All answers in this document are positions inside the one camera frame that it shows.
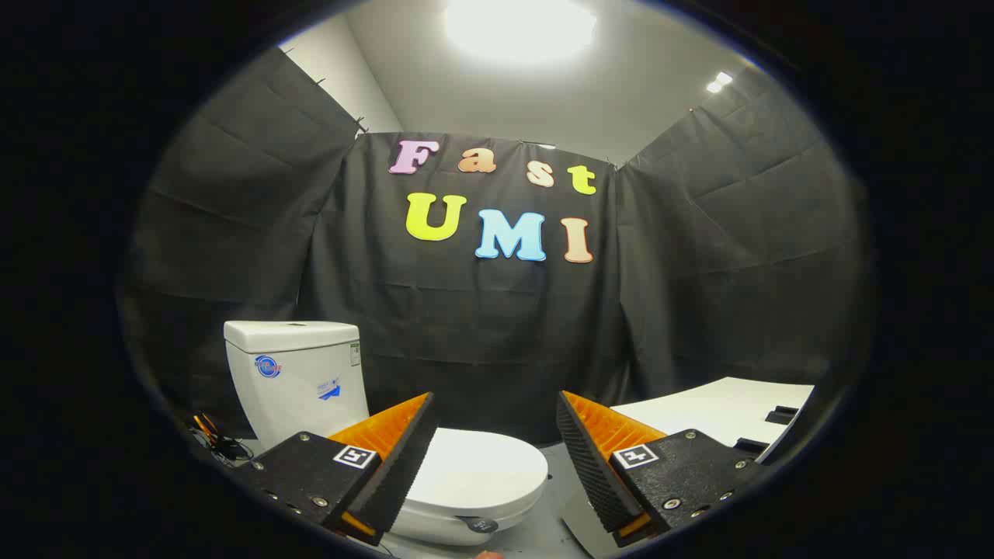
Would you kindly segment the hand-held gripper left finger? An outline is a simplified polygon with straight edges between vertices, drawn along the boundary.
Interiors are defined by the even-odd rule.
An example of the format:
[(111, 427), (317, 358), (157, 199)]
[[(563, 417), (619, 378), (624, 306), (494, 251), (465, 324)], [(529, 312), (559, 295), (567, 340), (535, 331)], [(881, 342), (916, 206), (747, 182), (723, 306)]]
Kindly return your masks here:
[(427, 392), (330, 436), (300, 431), (232, 468), (239, 488), (339, 536), (377, 546), (438, 427)]

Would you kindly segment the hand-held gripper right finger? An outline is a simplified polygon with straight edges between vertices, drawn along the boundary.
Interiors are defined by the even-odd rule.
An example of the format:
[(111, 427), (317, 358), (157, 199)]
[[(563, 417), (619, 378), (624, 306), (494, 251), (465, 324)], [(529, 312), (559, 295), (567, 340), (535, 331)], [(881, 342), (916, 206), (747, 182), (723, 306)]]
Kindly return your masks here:
[(568, 391), (556, 422), (586, 500), (619, 547), (693, 523), (764, 474), (756, 454), (701, 432), (664, 434)]

